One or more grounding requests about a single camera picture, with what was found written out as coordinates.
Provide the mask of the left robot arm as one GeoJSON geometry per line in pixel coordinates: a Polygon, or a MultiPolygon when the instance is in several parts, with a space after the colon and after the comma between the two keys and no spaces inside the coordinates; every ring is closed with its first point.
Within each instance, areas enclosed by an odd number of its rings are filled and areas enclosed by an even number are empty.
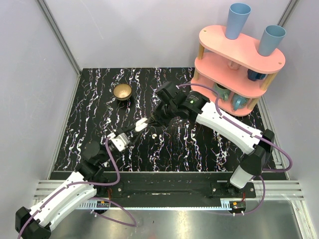
{"type": "Polygon", "coordinates": [[[54,228],[80,204],[103,197],[120,182],[115,156],[124,151],[142,131],[138,125],[110,133],[104,143],[88,142],[82,160],[69,177],[45,199],[31,208],[21,207],[15,214],[20,239],[47,239],[54,228]]]}

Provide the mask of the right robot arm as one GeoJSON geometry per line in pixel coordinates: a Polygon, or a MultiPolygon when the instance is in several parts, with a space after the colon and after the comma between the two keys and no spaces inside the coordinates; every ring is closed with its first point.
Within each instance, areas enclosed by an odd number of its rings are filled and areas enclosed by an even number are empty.
{"type": "Polygon", "coordinates": [[[252,128],[217,108],[213,101],[197,91],[184,92],[172,82],[156,90],[160,103],[148,119],[152,126],[168,126],[175,117],[202,124],[236,144],[244,153],[234,170],[226,191],[231,197],[244,192],[247,182],[261,175],[272,153],[274,133],[252,128]]]}

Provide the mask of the white earbud charging case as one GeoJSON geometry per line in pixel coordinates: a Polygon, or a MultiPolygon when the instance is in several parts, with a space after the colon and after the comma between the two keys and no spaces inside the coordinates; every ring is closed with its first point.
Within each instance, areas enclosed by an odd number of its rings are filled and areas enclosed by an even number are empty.
{"type": "Polygon", "coordinates": [[[135,124],[135,132],[140,132],[148,126],[147,118],[142,118],[138,120],[135,124]]]}

